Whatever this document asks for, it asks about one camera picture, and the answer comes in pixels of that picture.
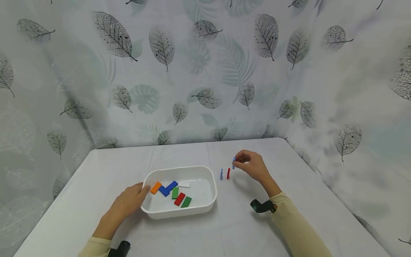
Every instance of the white plastic tub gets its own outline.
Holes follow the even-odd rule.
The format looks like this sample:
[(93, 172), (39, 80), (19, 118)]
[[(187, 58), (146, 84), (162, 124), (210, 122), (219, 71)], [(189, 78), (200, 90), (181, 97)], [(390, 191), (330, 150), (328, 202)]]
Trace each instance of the white plastic tub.
[(217, 187), (212, 171), (205, 166), (179, 167), (172, 169), (159, 169), (151, 172), (144, 179), (143, 186), (154, 186), (159, 181), (164, 187), (171, 182), (190, 182), (190, 188), (178, 188), (178, 193), (183, 192), (191, 197), (189, 207), (181, 208), (174, 204), (171, 192), (167, 197), (158, 191), (156, 194), (149, 192), (141, 209), (152, 219), (164, 219), (193, 214), (206, 213), (211, 210), (217, 199)]

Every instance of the green block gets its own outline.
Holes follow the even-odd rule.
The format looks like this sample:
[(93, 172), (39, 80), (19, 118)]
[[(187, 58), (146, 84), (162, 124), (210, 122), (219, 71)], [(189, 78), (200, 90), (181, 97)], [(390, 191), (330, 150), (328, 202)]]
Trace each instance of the green block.
[(187, 197), (184, 199), (184, 202), (182, 203), (181, 208), (188, 207), (188, 206), (190, 205), (190, 202), (191, 202), (191, 198), (187, 196)]
[(177, 199), (178, 197), (178, 187), (173, 188), (173, 192), (171, 194), (171, 199)]

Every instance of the white block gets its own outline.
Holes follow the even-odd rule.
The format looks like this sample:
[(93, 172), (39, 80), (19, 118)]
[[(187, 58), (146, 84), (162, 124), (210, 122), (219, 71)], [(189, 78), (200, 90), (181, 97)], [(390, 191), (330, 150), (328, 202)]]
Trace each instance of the white block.
[(179, 182), (178, 187), (179, 188), (190, 188), (190, 182), (185, 182), (185, 181)]

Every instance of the orange block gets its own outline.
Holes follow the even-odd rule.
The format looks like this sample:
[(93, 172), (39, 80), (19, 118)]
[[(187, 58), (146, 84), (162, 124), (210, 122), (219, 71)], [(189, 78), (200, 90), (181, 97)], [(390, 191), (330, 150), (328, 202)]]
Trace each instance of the orange block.
[(150, 192), (152, 194), (157, 193), (158, 189), (162, 186), (160, 182), (157, 181), (157, 183), (151, 188)]

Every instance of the hand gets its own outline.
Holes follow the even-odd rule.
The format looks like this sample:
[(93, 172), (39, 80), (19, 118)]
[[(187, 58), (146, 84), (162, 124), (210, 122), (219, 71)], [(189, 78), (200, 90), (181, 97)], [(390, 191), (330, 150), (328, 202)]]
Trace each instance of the hand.
[(140, 182), (131, 187), (127, 187), (126, 190), (114, 200), (108, 213), (123, 220), (133, 214), (141, 207), (150, 190), (149, 185), (144, 188), (142, 188), (142, 186), (143, 182)]
[(241, 150), (236, 154), (236, 160), (233, 162), (233, 165), (258, 181), (266, 190), (268, 197), (271, 198), (281, 193), (281, 189), (268, 172), (263, 158), (256, 152)]
[(101, 218), (99, 225), (94, 231), (93, 237), (111, 240), (125, 218), (133, 214), (141, 207), (150, 190), (150, 186), (142, 188), (143, 183), (127, 187), (114, 200), (109, 211)]

